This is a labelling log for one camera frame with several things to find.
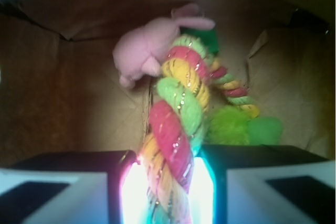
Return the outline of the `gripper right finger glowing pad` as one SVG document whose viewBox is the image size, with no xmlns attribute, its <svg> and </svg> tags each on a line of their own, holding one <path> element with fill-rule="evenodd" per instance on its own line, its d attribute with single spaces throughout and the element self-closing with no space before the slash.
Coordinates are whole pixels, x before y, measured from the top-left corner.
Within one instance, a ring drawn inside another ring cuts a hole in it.
<svg viewBox="0 0 336 224">
<path fill-rule="evenodd" d="M 204 145 L 195 223 L 335 223 L 335 162 L 289 145 Z"/>
</svg>

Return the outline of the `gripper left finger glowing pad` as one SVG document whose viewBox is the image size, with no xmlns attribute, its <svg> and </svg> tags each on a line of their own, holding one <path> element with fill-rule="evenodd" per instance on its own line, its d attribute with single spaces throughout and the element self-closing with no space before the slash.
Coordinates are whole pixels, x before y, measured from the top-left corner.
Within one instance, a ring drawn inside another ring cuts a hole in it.
<svg viewBox="0 0 336 224">
<path fill-rule="evenodd" d="M 146 223 L 131 150 L 47 153 L 1 169 L 1 223 Z"/>
</svg>

